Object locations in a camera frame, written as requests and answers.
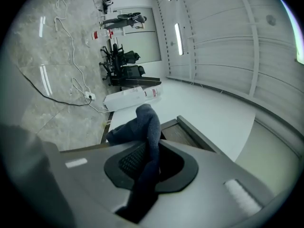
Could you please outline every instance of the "person's leg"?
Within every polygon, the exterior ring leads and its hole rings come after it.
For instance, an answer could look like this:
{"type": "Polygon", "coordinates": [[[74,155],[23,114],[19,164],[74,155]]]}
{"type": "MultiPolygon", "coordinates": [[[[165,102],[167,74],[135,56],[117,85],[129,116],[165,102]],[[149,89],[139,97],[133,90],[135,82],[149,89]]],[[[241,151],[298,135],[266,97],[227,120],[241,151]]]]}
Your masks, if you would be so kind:
{"type": "Polygon", "coordinates": [[[121,19],[107,19],[107,20],[103,21],[103,24],[117,23],[120,21],[121,21],[121,19]]]}
{"type": "Polygon", "coordinates": [[[127,23],[125,21],[119,21],[118,23],[114,23],[112,25],[105,26],[104,28],[105,29],[114,29],[114,28],[122,28],[125,26],[127,26],[127,23]]]}

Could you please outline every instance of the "black cable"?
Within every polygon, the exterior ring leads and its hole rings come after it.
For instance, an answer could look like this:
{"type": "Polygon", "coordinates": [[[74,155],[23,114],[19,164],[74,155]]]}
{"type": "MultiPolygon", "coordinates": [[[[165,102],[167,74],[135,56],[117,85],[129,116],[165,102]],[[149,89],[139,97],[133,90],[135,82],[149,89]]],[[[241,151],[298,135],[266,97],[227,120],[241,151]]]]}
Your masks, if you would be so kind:
{"type": "Polygon", "coordinates": [[[38,88],[32,83],[32,81],[28,78],[28,77],[26,77],[23,73],[21,73],[24,77],[25,77],[25,79],[27,80],[27,81],[29,81],[29,83],[39,92],[39,94],[41,94],[44,98],[46,98],[46,99],[49,99],[49,100],[52,100],[52,101],[55,101],[55,102],[57,102],[57,103],[62,103],[62,104],[66,104],[66,105],[74,105],[74,106],[84,106],[84,105],[90,105],[91,104],[91,102],[92,102],[92,97],[91,96],[89,96],[89,98],[90,98],[90,102],[89,103],[87,103],[87,104],[73,104],[73,103],[67,103],[67,102],[64,102],[64,101],[58,101],[58,100],[55,100],[55,99],[53,99],[53,98],[50,98],[50,97],[47,97],[47,96],[45,96],[44,94],[42,94],[41,92],[40,92],[40,90],[38,90],[38,88]]]}
{"type": "Polygon", "coordinates": [[[97,6],[96,6],[96,4],[95,4],[95,1],[93,0],[93,3],[94,3],[94,5],[95,5],[95,8],[99,11],[99,12],[102,12],[102,10],[101,9],[98,9],[97,8],[97,6]]]}

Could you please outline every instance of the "glossy gray floor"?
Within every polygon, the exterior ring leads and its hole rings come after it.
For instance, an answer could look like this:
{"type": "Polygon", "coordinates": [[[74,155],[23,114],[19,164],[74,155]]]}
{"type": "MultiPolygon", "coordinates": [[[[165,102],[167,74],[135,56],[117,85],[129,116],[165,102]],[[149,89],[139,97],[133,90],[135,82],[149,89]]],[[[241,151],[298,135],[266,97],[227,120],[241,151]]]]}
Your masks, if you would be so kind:
{"type": "MultiPolygon", "coordinates": [[[[11,26],[3,53],[10,66],[18,67],[44,95],[47,95],[47,91],[40,67],[45,65],[52,91],[49,97],[85,104],[83,95],[73,87],[71,81],[74,77],[84,87],[81,73],[73,65],[71,39],[59,21],[58,31],[55,30],[54,17],[64,17],[65,13],[64,3],[60,1],[57,8],[56,2],[29,0],[11,26]]],[[[92,105],[102,111],[100,107],[105,96],[115,90],[107,85],[108,82],[101,80],[105,72],[98,65],[104,60],[99,51],[100,45],[106,44],[106,41],[91,48],[85,44],[85,39],[98,29],[102,13],[95,8],[93,0],[65,2],[68,6],[67,19],[62,22],[73,37],[75,63],[83,71],[91,92],[96,95],[92,105]]],[[[95,2],[99,8],[101,0],[95,2]]],[[[100,143],[109,113],[98,113],[89,106],[59,104],[45,99],[34,89],[30,94],[25,94],[25,98],[29,99],[19,123],[23,128],[37,133],[42,140],[55,143],[60,151],[100,143]]]]}

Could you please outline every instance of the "plug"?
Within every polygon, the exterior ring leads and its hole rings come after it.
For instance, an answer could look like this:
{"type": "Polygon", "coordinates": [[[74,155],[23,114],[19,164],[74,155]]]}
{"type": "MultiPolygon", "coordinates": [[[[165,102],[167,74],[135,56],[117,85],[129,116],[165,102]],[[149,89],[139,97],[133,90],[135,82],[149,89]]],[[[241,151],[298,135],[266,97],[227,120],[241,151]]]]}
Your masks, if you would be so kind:
{"type": "Polygon", "coordinates": [[[88,92],[88,91],[85,91],[85,98],[86,98],[87,100],[92,100],[92,101],[96,100],[95,94],[90,93],[90,92],[88,92]]]}

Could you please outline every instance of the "standing person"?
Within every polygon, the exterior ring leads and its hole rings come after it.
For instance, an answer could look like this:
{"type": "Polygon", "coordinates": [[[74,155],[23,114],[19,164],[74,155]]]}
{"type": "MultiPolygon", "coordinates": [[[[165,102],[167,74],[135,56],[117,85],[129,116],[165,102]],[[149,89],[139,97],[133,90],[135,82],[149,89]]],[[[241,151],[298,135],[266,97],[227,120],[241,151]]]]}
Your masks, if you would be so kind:
{"type": "Polygon", "coordinates": [[[141,16],[139,15],[137,19],[133,20],[133,19],[108,19],[108,20],[105,20],[101,23],[101,25],[105,25],[104,28],[105,29],[114,29],[114,28],[122,28],[122,27],[125,27],[125,26],[131,26],[133,28],[134,24],[136,23],[141,23],[142,26],[136,26],[135,28],[136,29],[143,29],[144,28],[144,23],[145,21],[147,20],[147,17],[145,16],[141,16]]]}

